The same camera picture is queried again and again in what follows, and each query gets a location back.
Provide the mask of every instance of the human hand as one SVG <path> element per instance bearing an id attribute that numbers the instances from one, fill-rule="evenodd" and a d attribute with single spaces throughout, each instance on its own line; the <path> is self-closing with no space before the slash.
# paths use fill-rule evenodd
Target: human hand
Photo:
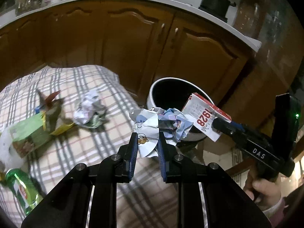
<path id="1" fill-rule="evenodd" d="M 245 193 L 253 200 L 254 195 L 252 193 L 252 188 L 256 191 L 260 192 L 262 198 L 257 200 L 257 205 L 259 208 L 264 211 L 275 204 L 277 204 L 281 199 L 281 178 L 278 177 L 276 182 L 270 182 L 266 179 L 258 178 L 257 177 L 257 170 L 256 167 L 253 166 L 248 172 L 247 180 L 245 182 L 245 186 L 243 190 Z"/>

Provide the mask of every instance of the blue gripper pad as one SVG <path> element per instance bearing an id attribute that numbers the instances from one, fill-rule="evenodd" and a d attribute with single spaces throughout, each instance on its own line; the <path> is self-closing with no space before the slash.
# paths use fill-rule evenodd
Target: blue gripper pad
<path id="1" fill-rule="evenodd" d="M 128 150 L 130 150 L 128 178 L 131 181 L 132 177 L 134 176 L 135 164 L 136 164 L 136 158 L 137 158 L 137 152 L 138 152 L 138 134 L 137 133 L 132 133 L 130 141 L 129 141 L 129 146 L 131 146 L 131 147 L 130 148 L 128 147 Z"/>
<path id="2" fill-rule="evenodd" d="M 165 161 L 164 150 L 161 142 L 161 133 L 156 145 L 156 150 L 158 153 L 158 163 L 159 163 L 159 168 L 161 170 L 161 176 L 163 178 L 163 181 L 166 182 L 167 181 L 166 161 Z"/>

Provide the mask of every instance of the can label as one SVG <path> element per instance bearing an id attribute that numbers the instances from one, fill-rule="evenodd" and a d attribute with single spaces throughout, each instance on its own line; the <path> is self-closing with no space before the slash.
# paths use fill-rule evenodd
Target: can label
<path id="1" fill-rule="evenodd" d="M 19 199 L 19 201 L 20 201 L 20 197 L 21 197 L 24 202 L 25 208 L 28 208 L 29 207 L 28 194 L 26 192 L 26 189 L 19 183 L 18 180 L 15 180 L 15 182 L 14 182 L 14 190 L 15 190 L 16 196 Z"/>

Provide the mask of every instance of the green can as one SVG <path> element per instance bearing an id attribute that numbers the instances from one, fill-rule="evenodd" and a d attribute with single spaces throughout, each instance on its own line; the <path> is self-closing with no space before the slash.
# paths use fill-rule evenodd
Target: green can
<path id="1" fill-rule="evenodd" d="M 25 215 L 28 215 L 42 200 L 28 175 L 20 169 L 10 169 L 5 175 L 6 184 L 17 197 Z"/>

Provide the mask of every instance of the cooking pot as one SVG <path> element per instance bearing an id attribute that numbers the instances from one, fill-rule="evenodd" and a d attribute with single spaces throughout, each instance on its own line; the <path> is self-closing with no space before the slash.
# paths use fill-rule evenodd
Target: cooking pot
<path id="1" fill-rule="evenodd" d="M 230 0 L 202 0 L 201 7 L 216 13 L 221 17 L 225 17 L 229 6 L 236 6 L 235 2 Z"/>

